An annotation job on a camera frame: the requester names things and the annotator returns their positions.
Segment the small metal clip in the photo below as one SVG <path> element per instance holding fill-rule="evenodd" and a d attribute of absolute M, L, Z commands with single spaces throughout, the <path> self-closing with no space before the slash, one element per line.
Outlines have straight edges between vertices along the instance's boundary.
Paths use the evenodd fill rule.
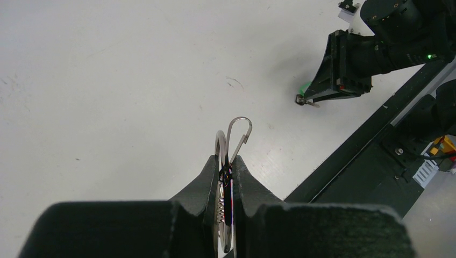
<path fill-rule="evenodd" d="M 226 149 L 225 149 L 226 155 L 228 156 L 228 146 L 230 145 L 231 128 L 233 127 L 234 123 L 236 123 L 237 121 L 240 121 L 240 120 L 247 120 L 248 121 L 248 130 L 247 130 L 247 133 L 244 134 L 241 137 L 241 140 L 239 141 L 238 147 L 236 148 L 236 150 L 234 150 L 233 156 L 230 159 L 230 164 L 233 163 L 234 159 L 238 155 L 242 144 L 246 144 L 247 143 L 248 137 L 250 136 L 250 133 L 252 132 L 252 121 L 250 121 L 250 119 L 248 119 L 246 117 L 236 117 L 236 118 L 234 118 L 231 121 L 230 125 L 228 126 L 228 133 L 226 134 Z"/>

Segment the metal carabiner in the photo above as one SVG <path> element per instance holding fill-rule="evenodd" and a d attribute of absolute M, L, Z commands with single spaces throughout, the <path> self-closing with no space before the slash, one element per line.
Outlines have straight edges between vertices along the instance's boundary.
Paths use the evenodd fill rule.
<path fill-rule="evenodd" d="M 236 150 L 234 150 L 233 156 L 230 159 L 230 164 L 233 163 L 234 159 L 238 155 L 242 144 L 246 144 L 247 143 L 248 137 L 250 136 L 250 133 L 252 132 L 252 121 L 250 121 L 250 119 L 248 119 L 246 117 L 236 117 L 236 118 L 234 118 L 231 121 L 230 125 L 228 126 L 228 132 L 226 134 L 226 149 L 225 149 L 226 156 L 228 156 L 228 147 L 230 146 L 231 128 L 233 127 L 234 123 L 236 123 L 237 121 L 240 121 L 240 120 L 247 120 L 248 121 L 248 130 L 247 130 L 247 133 L 244 134 L 241 137 L 241 140 L 238 143 L 238 147 L 236 148 Z"/>
<path fill-rule="evenodd" d="M 215 156 L 217 158 L 220 158 L 221 162 L 222 162 L 222 167 L 224 167 L 226 165 L 226 163 L 228 162 L 228 147 L 226 145 L 226 137 L 225 137 L 225 133 L 220 130 L 217 132 L 216 134 L 216 138 L 215 138 Z"/>

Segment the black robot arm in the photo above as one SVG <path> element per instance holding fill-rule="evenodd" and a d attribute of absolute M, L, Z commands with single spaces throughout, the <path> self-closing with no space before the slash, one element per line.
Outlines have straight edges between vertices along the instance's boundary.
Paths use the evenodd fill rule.
<path fill-rule="evenodd" d="M 375 36 L 331 33 L 302 101 L 359 97 L 374 75 L 454 59 L 456 0 L 367 0 L 360 14 Z"/>

